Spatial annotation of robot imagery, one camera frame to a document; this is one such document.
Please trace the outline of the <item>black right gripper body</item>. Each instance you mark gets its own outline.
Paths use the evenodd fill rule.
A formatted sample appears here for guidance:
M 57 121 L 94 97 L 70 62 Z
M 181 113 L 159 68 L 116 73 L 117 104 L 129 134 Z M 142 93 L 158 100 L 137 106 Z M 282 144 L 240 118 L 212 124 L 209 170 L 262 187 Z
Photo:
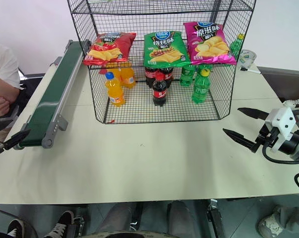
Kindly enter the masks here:
M 264 124 L 259 131 L 254 145 L 252 145 L 250 148 L 251 152 L 256 152 L 261 145 L 262 148 L 265 149 L 269 145 L 274 144 L 279 133 L 280 131 L 277 127 L 272 127 L 272 129 L 268 129 L 267 125 Z

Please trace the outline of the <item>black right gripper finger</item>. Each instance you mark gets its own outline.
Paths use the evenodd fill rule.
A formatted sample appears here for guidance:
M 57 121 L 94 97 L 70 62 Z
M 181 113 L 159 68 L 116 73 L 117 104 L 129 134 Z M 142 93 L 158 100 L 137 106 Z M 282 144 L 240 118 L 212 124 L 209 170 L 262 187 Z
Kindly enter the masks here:
M 232 130 L 229 130 L 229 129 L 225 129 L 223 128 L 223 132 L 228 136 L 230 137 L 234 142 L 248 148 L 249 150 L 252 150 L 253 147 L 255 146 L 255 143 L 244 138 L 243 135 L 235 132 L 235 131 L 232 131 Z
M 242 112 L 243 114 L 254 118 L 254 119 L 261 119 L 261 120 L 266 120 L 268 117 L 268 113 L 258 110 L 258 109 L 253 109 L 253 108 L 238 108 L 238 111 Z

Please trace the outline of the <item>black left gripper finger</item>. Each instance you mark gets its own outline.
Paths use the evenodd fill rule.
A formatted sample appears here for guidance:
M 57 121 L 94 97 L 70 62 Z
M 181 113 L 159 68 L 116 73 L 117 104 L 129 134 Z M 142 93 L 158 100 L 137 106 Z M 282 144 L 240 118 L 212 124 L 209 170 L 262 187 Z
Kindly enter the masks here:
M 9 140 L 3 142 L 3 147 L 5 150 L 13 148 L 15 145 L 22 142 L 30 133 L 31 129 L 21 130 L 18 133 L 14 134 Z

